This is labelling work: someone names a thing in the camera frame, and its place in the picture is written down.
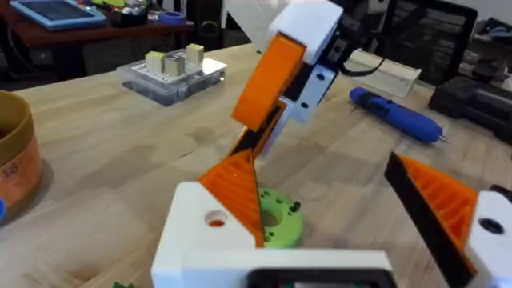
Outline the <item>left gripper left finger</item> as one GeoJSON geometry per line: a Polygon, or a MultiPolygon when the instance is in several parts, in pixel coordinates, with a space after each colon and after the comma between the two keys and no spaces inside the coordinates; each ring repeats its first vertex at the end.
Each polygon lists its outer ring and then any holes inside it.
{"type": "Polygon", "coordinates": [[[181,182],[159,240],[150,275],[155,287],[184,287],[189,252],[250,250],[255,239],[201,183],[181,182]]]}

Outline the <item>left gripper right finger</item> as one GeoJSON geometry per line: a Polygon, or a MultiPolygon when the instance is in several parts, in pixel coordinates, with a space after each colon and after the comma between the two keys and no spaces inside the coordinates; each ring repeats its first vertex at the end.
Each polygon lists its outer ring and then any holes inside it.
{"type": "Polygon", "coordinates": [[[511,192],[476,191],[391,153],[385,178],[450,287],[511,288],[511,192]]]}

